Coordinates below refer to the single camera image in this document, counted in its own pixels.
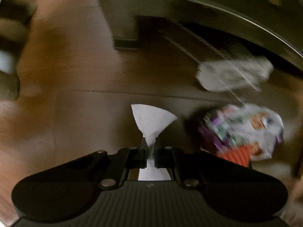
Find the white paper scrap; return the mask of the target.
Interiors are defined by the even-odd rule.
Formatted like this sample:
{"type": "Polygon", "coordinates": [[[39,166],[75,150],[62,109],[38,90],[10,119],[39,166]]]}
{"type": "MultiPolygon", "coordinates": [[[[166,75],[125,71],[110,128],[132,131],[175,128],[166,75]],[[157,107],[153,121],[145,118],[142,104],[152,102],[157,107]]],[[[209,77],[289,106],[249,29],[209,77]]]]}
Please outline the white paper scrap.
{"type": "Polygon", "coordinates": [[[158,136],[174,121],[177,116],[162,108],[132,104],[131,109],[138,129],[147,145],[147,164],[140,169],[139,181],[168,181],[171,180],[167,169],[158,169],[155,166],[154,152],[158,136]]]}

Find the orange ribbed wrapper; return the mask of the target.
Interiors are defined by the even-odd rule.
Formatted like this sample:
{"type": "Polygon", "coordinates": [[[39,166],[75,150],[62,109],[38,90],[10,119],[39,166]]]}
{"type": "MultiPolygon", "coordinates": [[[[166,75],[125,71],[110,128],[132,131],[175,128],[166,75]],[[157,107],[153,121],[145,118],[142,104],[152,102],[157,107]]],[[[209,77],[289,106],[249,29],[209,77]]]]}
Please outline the orange ribbed wrapper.
{"type": "Polygon", "coordinates": [[[228,149],[225,152],[218,153],[217,157],[223,158],[240,166],[249,167],[252,149],[253,147],[250,145],[238,147],[235,149],[228,149]]]}

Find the colourful printed snack wrapper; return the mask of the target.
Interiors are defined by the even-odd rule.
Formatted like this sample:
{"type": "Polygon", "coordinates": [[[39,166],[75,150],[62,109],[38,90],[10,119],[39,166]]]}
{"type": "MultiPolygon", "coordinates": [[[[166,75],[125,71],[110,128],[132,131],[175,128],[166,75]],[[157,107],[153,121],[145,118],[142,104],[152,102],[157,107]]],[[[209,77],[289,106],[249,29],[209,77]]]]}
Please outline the colourful printed snack wrapper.
{"type": "Polygon", "coordinates": [[[250,145],[251,161],[269,159],[283,142],[283,130],[276,112],[250,103],[214,108],[198,116],[201,149],[214,155],[250,145]]]}

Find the white crumpled wrapper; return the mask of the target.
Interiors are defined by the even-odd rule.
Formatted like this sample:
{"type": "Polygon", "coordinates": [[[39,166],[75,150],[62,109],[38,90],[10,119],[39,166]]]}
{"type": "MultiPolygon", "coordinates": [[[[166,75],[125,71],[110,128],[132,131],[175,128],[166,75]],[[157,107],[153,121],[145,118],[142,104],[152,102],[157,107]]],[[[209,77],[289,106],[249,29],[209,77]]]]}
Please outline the white crumpled wrapper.
{"type": "Polygon", "coordinates": [[[274,67],[267,58],[223,59],[200,63],[196,79],[210,92],[224,92],[251,87],[266,82],[274,67]]]}

